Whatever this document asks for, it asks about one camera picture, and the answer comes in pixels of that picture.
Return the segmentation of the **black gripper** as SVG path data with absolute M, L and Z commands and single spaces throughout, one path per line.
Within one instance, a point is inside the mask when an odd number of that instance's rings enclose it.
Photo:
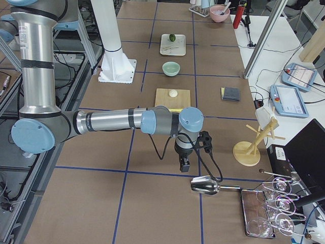
M 188 172 L 190 168 L 190 161 L 188 157 L 192 153 L 193 149 L 182 148 L 177 143 L 174 144 L 174 149 L 179 156 L 180 171 Z

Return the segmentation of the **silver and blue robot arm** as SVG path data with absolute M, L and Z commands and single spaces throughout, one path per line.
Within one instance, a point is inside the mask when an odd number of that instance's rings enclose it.
M 175 138 L 180 170 L 189 170 L 189 155 L 198 146 L 202 112 L 194 107 L 170 112 L 164 106 L 104 112 L 63 112 L 55 102 L 53 29 L 79 20 L 77 1 L 11 1 L 18 23 L 24 105 L 11 136 L 23 151 L 41 154 L 74 136 L 96 131 L 140 129 Z

